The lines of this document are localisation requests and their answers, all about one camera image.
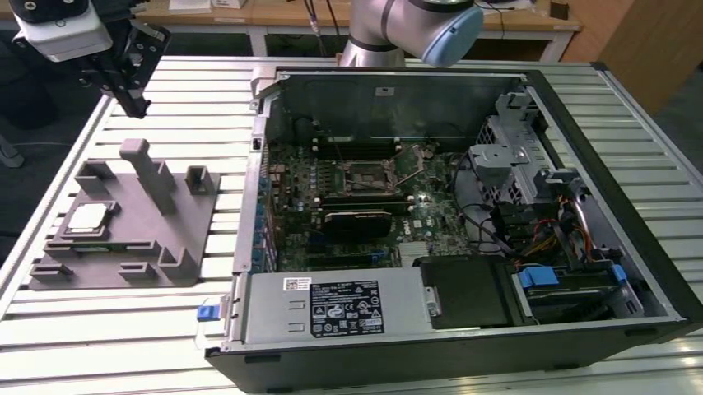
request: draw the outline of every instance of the open computer tower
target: open computer tower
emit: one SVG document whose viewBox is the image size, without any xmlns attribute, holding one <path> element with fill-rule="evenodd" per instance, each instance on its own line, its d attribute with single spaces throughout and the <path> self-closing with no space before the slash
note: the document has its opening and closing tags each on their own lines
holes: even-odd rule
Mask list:
<svg viewBox="0 0 703 395">
<path fill-rule="evenodd" d="M 279 68 L 227 341 L 245 392 L 569 369 L 703 308 L 541 73 Z"/>
</svg>

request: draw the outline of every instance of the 3d printed holder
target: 3d printed holder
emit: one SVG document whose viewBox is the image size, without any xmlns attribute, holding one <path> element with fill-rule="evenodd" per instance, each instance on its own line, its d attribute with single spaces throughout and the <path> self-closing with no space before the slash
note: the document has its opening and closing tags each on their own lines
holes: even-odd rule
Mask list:
<svg viewBox="0 0 703 395">
<path fill-rule="evenodd" d="M 81 192 L 32 269 L 32 290 L 196 284 L 220 176 L 204 166 L 171 174 L 148 149 L 144 139 L 121 144 L 136 174 L 84 162 Z"/>
</svg>

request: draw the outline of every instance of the red wire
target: red wire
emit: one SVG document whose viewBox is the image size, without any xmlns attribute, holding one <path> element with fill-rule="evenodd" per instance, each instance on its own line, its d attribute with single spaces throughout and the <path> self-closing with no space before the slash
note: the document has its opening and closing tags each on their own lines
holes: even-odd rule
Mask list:
<svg viewBox="0 0 703 395">
<path fill-rule="evenodd" d="M 537 233 L 539 233 L 539 228 L 541 227 L 541 225 L 549 224 L 551 222 L 556 222 L 556 220 L 549 219 L 549 220 L 541 220 L 540 222 L 537 222 L 537 224 L 535 225 L 535 230 L 532 232 L 533 233 L 532 242 L 537 240 Z"/>
</svg>

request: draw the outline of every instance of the white slatted table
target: white slatted table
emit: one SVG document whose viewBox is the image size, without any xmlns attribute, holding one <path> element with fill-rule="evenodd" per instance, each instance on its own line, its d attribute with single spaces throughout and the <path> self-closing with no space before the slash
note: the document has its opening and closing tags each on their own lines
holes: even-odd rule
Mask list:
<svg viewBox="0 0 703 395">
<path fill-rule="evenodd" d="M 253 114 L 249 79 L 259 65 L 331 66 L 311 58 L 165 58 L 147 89 L 151 115 L 131 119 L 103 99 L 0 271 L 0 394 L 240 393 L 209 367 L 203 348 L 217 342 L 220 323 L 196 324 L 196 306 L 229 290 L 233 246 Z M 491 68 L 499 63 L 463 63 Z M 630 101 L 608 73 L 588 65 L 500 63 L 540 68 L 583 132 L 635 203 L 694 291 L 703 297 L 703 183 L 671 141 Z M 117 158 L 121 140 L 143 137 L 151 156 L 172 172 L 207 165 L 223 173 L 203 263 L 191 288 L 25 290 L 32 260 L 79 190 L 76 164 Z M 556 152 L 569 158 L 553 137 Z M 700 393 L 703 331 L 663 345 L 640 346 L 588 368 L 377 385 L 333 394 Z"/>
</svg>

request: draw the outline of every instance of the power supply label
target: power supply label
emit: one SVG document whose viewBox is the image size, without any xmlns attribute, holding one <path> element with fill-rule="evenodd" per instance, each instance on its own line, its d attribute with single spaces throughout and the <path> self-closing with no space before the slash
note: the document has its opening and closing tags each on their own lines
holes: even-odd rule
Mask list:
<svg viewBox="0 0 703 395">
<path fill-rule="evenodd" d="M 309 285 L 309 332 L 315 337 L 383 333 L 377 281 Z"/>
</svg>

